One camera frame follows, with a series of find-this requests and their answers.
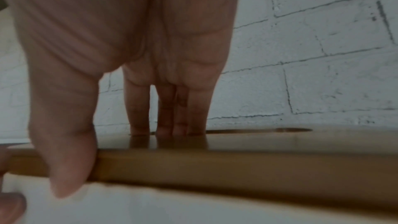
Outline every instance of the painted brick wall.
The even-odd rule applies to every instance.
[[[286,124],[398,127],[398,0],[239,0],[212,129]],[[26,135],[24,55],[0,12],[0,137]],[[100,83],[99,134],[127,133],[122,73]],[[157,96],[151,90],[156,127]]]

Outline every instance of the wooden board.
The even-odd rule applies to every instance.
[[[210,131],[206,137],[103,137],[90,181],[397,215],[398,130],[346,127]],[[47,176],[32,149],[10,173]]]

